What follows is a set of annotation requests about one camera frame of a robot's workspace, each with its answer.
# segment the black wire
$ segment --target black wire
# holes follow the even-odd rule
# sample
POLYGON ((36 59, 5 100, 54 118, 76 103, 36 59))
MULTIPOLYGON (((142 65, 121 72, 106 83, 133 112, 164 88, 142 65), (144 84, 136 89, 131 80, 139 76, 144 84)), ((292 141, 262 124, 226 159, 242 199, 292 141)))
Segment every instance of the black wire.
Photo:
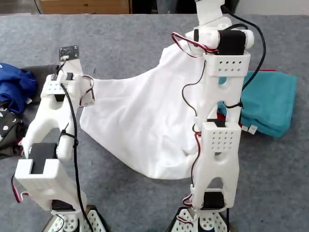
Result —
POLYGON ((38 12, 39 12, 40 14, 42 14, 41 11, 40 11, 40 9, 39 9, 39 7, 38 7, 38 5, 37 5, 37 1, 36 1, 36 0, 34 0, 34 4, 35 4, 35 6, 37 7, 38 12))
POLYGON ((248 84, 250 84, 250 82, 255 78, 255 76, 258 74, 258 72, 260 71, 260 68, 262 67, 263 65, 263 62, 265 60, 265 56, 266 56, 266 42, 265 42, 265 38, 264 38, 264 35, 261 31, 261 29, 254 23, 252 22, 249 22, 248 20, 246 19, 243 19, 237 15, 234 15, 232 12, 230 12, 225 6, 223 6, 223 8, 225 9, 225 11, 230 15, 232 16, 233 18, 237 19, 237 20, 240 20, 244 23, 247 23, 251 26, 253 26, 255 29, 257 29, 257 31, 259 32, 260 36, 261 36, 261 39, 262 39, 262 44, 263 44, 263 54, 262 54, 262 57, 261 57, 261 60, 260 60, 260 63, 259 65, 257 66, 256 70, 254 71, 254 73, 252 74, 252 76, 249 78, 249 80, 243 85, 242 87, 242 90, 244 90, 248 84))
POLYGON ((82 197, 81 197, 81 188, 80 188, 80 183, 79 183, 79 176, 78 176, 78 166, 77 166, 77 122, 76 122, 76 117, 75 117, 75 113, 74 113, 74 108, 73 108, 73 104, 71 101, 71 98, 69 96, 69 93, 67 91, 67 89, 64 87, 64 85, 61 83, 60 86, 62 87, 65 95, 68 98, 69 101, 69 105, 70 105, 70 109, 71 109, 71 114, 72 114, 72 118, 73 118, 73 124, 74 124, 74 146, 73 146, 73 151, 74 151, 74 168, 75 168, 75 179, 76 179, 76 189, 77 189, 77 197, 78 197, 78 201, 79 201, 79 205, 81 207, 81 211, 82 214, 91 230, 91 232, 93 232, 93 228, 91 226, 91 223, 87 217, 87 214, 84 210, 84 206, 83 206, 83 202, 82 202, 82 197))
POLYGON ((246 24, 243 24, 243 23, 237 23, 237 24, 231 25, 228 28, 225 28, 224 30, 231 30, 231 29, 234 29, 234 28, 245 28, 247 30, 248 26, 246 24))
POLYGON ((195 86, 195 85, 197 85, 197 84, 202 80, 203 75, 204 75, 204 71, 205 71, 205 67, 206 67, 206 62, 204 62, 204 67, 203 67, 202 75, 201 75, 201 77, 199 78, 199 80, 198 80, 197 82, 195 82, 195 83, 190 83, 190 84, 186 84, 186 85, 183 87, 183 89, 182 89, 182 97, 183 97, 183 100, 184 100, 184 102, 185 102, 190 108, 192 108, 192 109, 194 110, 195 116, 197 116, 197 111, 196 111, 196 109, 195 109, 192 105, 190 105, 190 103, 189 103, 189 102, 187 101, 187 99, 185 98, 185 96, 184 96, 184 89, 185 89, 186 87, 188 87, 188 86, 195 86))
POLYGON ((60 66, 58 65, 57 71, 56 71, 56 74, 57 74, 57 75, 59 74, 59 72, 60 72, 60 70, 63 68, 63 66, 65 65, 66 61, 67 61, 67 60, 64 60, 63 63, 62 63, 60 66))
POLYGON ((230 232, 230 209, 226 209, 226 230, 230 232))
POLYGON ((59 230, 57 230, 57 231, 54 231, 54 232, 59 232, 60 230, 62 230, 62 228, 63 228, 63 226, 64 226, 64 219, 63 219, 62 217, 60 217, 58 214, 56 214, 56 216, 57 216, 58 218, 61 218, 61 220, 62 220, 62 226, 61 226, 61 228, 60 228, 59 230))

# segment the blue cloth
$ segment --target blue cloth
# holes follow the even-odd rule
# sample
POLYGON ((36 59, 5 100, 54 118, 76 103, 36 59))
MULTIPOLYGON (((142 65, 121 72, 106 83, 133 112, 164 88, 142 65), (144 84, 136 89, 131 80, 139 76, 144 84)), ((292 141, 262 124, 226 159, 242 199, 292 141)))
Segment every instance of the blue cloth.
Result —
POLYGON ((0 63, 0 102, 7 102, 10 111, 23 113, 26 101, 36 92, 37 82, 30 72, 0 63))
MULTIPOLYGON (((248 72, 244 83, 253 72, 248 72)), ((259 72, 241 94, 241 123, 257 126, 258 131, 276 138, 289 129, 293 113, 297 78, 281 72, 259 72)), ((226 115, 223 103, 219 111, 226 115)))

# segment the folded teal towel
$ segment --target folded teal towel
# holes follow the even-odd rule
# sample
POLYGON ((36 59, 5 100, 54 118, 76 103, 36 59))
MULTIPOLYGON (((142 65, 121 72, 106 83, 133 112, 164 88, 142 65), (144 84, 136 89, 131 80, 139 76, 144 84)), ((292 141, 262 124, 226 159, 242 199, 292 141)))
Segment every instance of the folded teal towel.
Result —
MULTIPOLYGON (((253 72, 248 72, 244 83, 253 72)), ((241 94, 241 123, 257 126, 261 133, 281 137, 289 129, 296 94, 297 78, 281 72, 259 72, 241 94)), ((223 103, 219 112, 226 115, 223 103)))

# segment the gray fabric surface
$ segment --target gray fabric surface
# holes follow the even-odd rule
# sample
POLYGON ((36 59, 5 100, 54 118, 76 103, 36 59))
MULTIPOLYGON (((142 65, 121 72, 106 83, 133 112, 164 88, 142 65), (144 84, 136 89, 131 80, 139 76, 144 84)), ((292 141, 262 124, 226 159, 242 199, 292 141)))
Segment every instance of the gray fabric surface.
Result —
MULTIPOLYGON (((265 69, 299 77, 291 129, 280 138, 242 136, 240 174, 231 221, 240 232, 306 231, 309 227, 309 73, 306 16, 246 16, 260 25, 267 42, 265 69)), ((3 16, 0 59, 18 67, 54 64, 58 49, 78 44, 84 73, 96 78, 129 78, 155 67, 170 33, 190 31, 196 15, 3 16)), ((260 39, 251 49, 251 68, 261 57, 260 39)), ((26 116, 31 120, 35 107, 26 116)), ((46 141, 55 141, 52 131, 46 141)), ((114 232, 162 232, 189 180, 161 181, 131 170, 79 129, 78 162, 82 189, 114 232)), ((10 177, 17 159, 0 162, 0 231, 38 232, 49 218, 26 197, 14 200, 10 177)), ((74 178, 73 162, 65 164, 74 178)))

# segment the white cloth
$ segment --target white cloth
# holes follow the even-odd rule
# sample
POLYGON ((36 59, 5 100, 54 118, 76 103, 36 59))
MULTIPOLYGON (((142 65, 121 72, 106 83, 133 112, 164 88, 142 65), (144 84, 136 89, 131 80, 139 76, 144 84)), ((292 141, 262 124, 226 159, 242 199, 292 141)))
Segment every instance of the white cloth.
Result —
MULTIPOLYGON (((163 50, 159 65, 146 73, 95 80, 96 103, 83 110, 81 128, 147 177, 188 178, 197 144, 192 132, 194 111, 183 101, 182 88, 200 78, 203 62, 174 44, 163 50)), ((186 99, 194 106, 201 87, 185 89, 186 99)))

